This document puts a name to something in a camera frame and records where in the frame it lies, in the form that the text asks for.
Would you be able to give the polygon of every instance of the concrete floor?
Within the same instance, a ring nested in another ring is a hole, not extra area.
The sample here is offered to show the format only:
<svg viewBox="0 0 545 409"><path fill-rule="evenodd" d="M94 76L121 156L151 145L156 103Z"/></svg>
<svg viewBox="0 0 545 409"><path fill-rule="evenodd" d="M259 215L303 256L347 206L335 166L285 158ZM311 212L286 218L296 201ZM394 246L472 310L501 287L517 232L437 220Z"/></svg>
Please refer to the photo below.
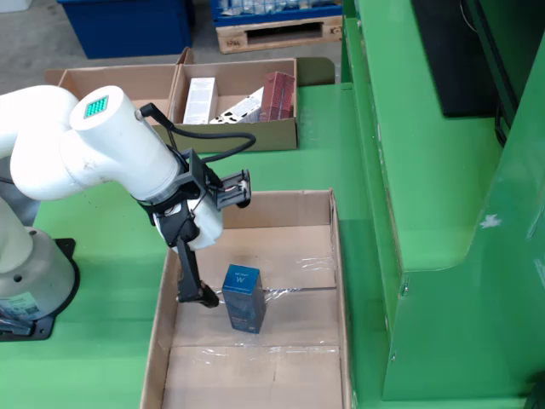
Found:
<svg viewBox="0 0 545 409"><path fill-rule="evenodd" d="M326 43L287 49L222 55L212 25L208 0L196 0L193 50L196 63L324 56L341 66L341 44ZM62 6L55 0L34 0L27 11L0 14L0 95L44 84L50 68L175 63L178 55L88 60ZM9 158L0 160L0 176L9 177ZM0 197L27 225L33 224L39 203L24 197L16 187L0 182Z"/></svg>

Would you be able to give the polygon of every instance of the wooden pallet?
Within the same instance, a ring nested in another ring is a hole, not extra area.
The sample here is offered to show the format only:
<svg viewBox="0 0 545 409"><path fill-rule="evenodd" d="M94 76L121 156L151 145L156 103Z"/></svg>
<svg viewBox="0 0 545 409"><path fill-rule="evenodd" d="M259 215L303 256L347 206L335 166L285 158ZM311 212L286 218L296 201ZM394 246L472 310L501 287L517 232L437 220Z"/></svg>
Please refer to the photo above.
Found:
<svg viewBox="0 0 545 409"><path fill-rule="evenodd" d="M341 41L342 16L216 27L222 54Z"/></svg>

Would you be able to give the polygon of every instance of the blue crate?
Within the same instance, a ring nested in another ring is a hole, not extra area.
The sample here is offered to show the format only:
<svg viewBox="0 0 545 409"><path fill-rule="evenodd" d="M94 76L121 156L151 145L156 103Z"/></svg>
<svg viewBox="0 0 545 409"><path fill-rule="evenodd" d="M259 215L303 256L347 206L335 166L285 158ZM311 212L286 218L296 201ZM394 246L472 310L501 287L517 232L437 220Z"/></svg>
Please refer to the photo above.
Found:
<svg viewBox="0 0 545 409"><path fill-rule="evenodd" d="M315 19L342 14L341 5L323 0L210 0L210 2L216 27Z"/></svg>
<svg viewBox="0 0 545 409"><path fill-rule="evenodd" d="M179 54L192 45L192 0L57 2L88 58Z"/></svg>

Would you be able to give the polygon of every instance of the black mount plate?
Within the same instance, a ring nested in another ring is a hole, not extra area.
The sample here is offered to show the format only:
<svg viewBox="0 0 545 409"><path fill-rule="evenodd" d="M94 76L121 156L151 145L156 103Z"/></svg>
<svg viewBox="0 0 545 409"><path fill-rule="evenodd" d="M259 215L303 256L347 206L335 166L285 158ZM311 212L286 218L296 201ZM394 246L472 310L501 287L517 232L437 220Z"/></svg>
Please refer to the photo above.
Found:
<svg viewBox="0 0 545 409"><path fill-rule="evenodd" d="M62 313L66 307L72 302L76 296L77 289L79 288L79 268L77 267L76 262L72 258L74 255L74 250L76 249L76 240L74 239L56 239L55 243L59 247L62 254L66 256L70 264L74 267L74 286L68 298L50 315L47 315L40 320L35 320L32 322L33 328L32 332L28 336L15 335L12 332L0 331L0 343L9 343L17 341L42 341L51 337L53 332L53 326L55 325L55 318L57 315Z"/></svg>

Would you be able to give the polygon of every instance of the cardboard box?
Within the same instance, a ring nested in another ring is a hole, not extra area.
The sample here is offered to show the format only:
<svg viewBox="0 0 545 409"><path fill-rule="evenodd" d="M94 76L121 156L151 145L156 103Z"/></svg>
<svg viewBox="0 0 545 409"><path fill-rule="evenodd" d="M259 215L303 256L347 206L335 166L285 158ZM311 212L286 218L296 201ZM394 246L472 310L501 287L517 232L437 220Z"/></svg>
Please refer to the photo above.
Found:
<svg viewBox="0 0 545 409"><path fill-rule="evenodd" d="M220 289L232 262L259 268L267 291L260 334L218 308L178 304L181 267L167 254L141 409L352 407L341 246L332 192L254 193L227 208L217 245L198 251Z"/></svg>
<svg viewBox="0 0 545 409"><path fill-rule="evenodd" d="M191 78L215 77L218 86L216 114L225 112L242 99L261 88L265 75L281 71L295 76L295 89L308 85L333 84L335 66L326 58L298 58L231 62L221 64L193 64L190 49L185 49L176 64L148 66L103 66L47 70L48 84L70 90L83 98L92 90L106 85L117 85L125 91L136 107L153 102L176 126L192 132L224 133L250 132L257 139L251 151L274 151L298 148L297 93L294 93L294 117L254 124L184 125L187 92ZM169 143L165 128L152 118L146 119L161 138ZM240 139L196 140L175 135L178 148L194 148L198 153L226 151L241 143Z"/></svg>
<svg viewBox="0 0 545 409"><path fill-rule="evenodd" d="M68 89L79 100L100 87L117 85L133 101L135 107L139 108L153 102L166 114L170 109L178 67L186 60L192 61L192 52L189 48L184 49L175 64L47 70L44 77L46 83ZM163 128L153 118L146 120L156 131Z"/></svg>
<svg viewBox="0 0 545 409"><path fill-rule="evenodd" d="M184 124L207 124L215 116L218 88L215 78L194 78L189 86Z"/></svg>
<svg viewBox="0 0 545 409"><path fill-rule="evenodd" d="M259 268L231 264L221 292L232 328L259 334L266 311Z"/></svg>
<svg viewBox="0 0 545 409"><path fill-rule="evenodd" d="M187 92L191 78L215 77L218 84L217 114L225 112L248 95L254 93L265 83L265 76L270 72L286 72L295 77L295 89L301 86L333 84L335 82L335 66L325 58L288 58L280 60L258 60L244 62L227 62L219 64L192 64L185 62L178 71L175 91L170 106L169 118L176 126L191 132L205 134L221 132L250 132L257 141L250 151L276 151L297 149L297 93L293 96L293 117L270 121L267 123L241 124L208 124L184 125L183 114L186 108ZM168 140L165 130L161 137ZM175 135L179 148L193 147L200 153L226 151L240 145L240 139L231 140L190 140Z"/></svg>
<svg viewBox="0 0 545 409"><path fill-rule="evenodd" d="M237 124L239 122L259 122L261 101L264 88L259 88L252 95L248 95L234 107L227 109L218 117L210 121L211 124Z"/></svg>

